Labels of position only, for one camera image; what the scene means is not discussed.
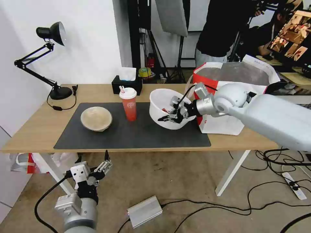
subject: straw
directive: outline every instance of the straw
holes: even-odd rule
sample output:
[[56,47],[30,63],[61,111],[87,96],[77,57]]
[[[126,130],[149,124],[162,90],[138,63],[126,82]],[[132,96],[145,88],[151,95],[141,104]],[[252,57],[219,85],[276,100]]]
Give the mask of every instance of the straw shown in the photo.
[[119,88],[120,88],[120,91],[122,92],[122,93],[125,93],[125,91],[123,90],[123,86],[119,86]]

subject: plastic cup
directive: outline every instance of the plastic cup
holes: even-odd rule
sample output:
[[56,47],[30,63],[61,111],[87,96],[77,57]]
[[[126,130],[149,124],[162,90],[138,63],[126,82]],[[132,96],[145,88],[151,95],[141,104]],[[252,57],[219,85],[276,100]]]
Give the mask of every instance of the plastic cup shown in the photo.
[[136,120],[136,95],[137,92],[131,87],[124,88],[124,93],[119,94],[128,121]]

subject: tissue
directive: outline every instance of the tissue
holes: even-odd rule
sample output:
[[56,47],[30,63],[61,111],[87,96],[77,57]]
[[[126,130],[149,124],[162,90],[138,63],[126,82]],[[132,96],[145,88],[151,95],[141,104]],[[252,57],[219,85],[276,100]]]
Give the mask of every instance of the tissue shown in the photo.
[[134,81],[136,79],[136,68],[120,67],[119,78],[120,80]]

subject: wooden table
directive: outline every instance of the wooden table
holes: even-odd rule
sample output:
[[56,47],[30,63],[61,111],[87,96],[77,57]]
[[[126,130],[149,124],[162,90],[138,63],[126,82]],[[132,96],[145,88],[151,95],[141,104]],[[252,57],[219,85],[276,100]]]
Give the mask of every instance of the wooden table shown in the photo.
[[[137,96],[137,102],[149,102],[151,91],[157,88],[169,88],[180,93],[184,92],[185,84],[145,84],[140,96]],[[70,107],[74,103],[74,97],[71,96],[65,100],[53,101],[49,99],[51,105],[61,106],[62,108]],[[240,157],[236,157],[219,185],[216,188],[216,194],[220,196],[238,168],[241,166],[250,150],[269,150],[277,149],[278,145],[259,135],[258,133],[244,128],[240,135],[221,135],[209,134],[208,138],[211,147],[188,147],[188,148],[147,148],[147,149],[85,149],[85,150],[56,150],[54,145],[65,129],[71,116],[75,112],[79,103],[104,103],[104,102],[121,102],[118,95],[113,94],[110,84],[80,84],[77,91],[77,104],[74,108],[64,111],[55,111],[47,103],[22,126],[22,128],[7,142],[3,147],[4,153],[37,153],[36,156],[46,166],[49,167],[50,174],[59,181],[63,178],[63,174],[51,160],[48,153],[55,152],[138,152],[138,151],[219,151],[219,150],[235,150],[243,151]],[[73,193],[74,190],[69,182],[64,181],[61,187],[67,194]]]
[[[257,58],[262,60],[262,61],[265,61],[269,65],[271,65],[271,64],[282,65],[282,63],[276,59],[272,59],[271,61],[267,61],[262,56],[257,56]],[[290,82],[294,83],[295,85],[297,85],[303,89],[311,90],[311,79],[309,79],[309,78],[307,78],[301,74],[302,71],[301,71],[300,67],[293,67],[293,70],[296,71],[297,73],[283,72],[280,74],[284,75]]]

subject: cup lid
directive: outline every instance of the cup lid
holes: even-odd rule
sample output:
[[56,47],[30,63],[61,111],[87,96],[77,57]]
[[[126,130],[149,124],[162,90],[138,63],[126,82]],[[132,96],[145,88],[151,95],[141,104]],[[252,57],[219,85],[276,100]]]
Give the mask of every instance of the cup lid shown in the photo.
[[126,87],[124,88],[124,93],[120,92],[119,96],[122,99],[132,99],[137,96],[137,92],[134,88]]

